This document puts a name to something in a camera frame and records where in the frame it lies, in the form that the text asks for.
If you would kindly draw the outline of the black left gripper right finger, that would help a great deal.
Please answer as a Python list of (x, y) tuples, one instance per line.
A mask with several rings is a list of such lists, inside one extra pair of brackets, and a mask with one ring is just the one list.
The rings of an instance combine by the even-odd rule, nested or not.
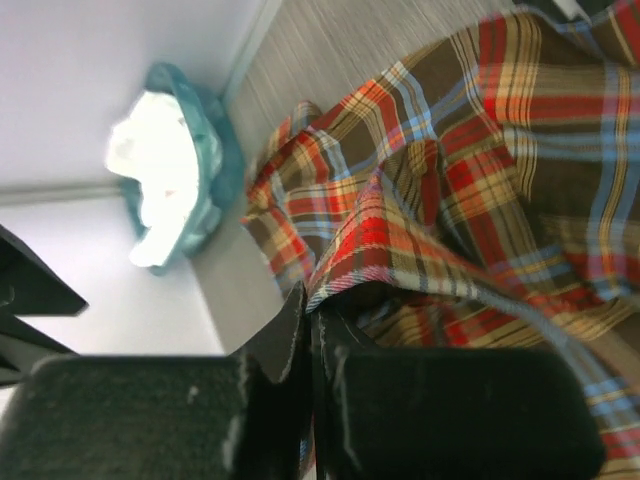
[(544, 349), (377, 346), (315, 318), (321, 479), (592, 479), (605, 447), (567, 363)]

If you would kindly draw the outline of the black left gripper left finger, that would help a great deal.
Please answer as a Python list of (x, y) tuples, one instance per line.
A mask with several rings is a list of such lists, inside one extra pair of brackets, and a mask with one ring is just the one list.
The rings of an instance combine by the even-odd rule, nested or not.
[(37, 364), (1, 419), (5, 479), (299, 479), (311, 417), (306, 292), (226, 356)]

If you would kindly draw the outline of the red brown plaid shirt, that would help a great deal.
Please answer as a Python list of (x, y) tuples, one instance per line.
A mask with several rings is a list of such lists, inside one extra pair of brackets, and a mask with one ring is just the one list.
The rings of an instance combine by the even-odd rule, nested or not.
[(243, 223), (282, 291), (384, 346), (560, 346), (639, 475), (639, 5), (522, 7), (271, 136)]

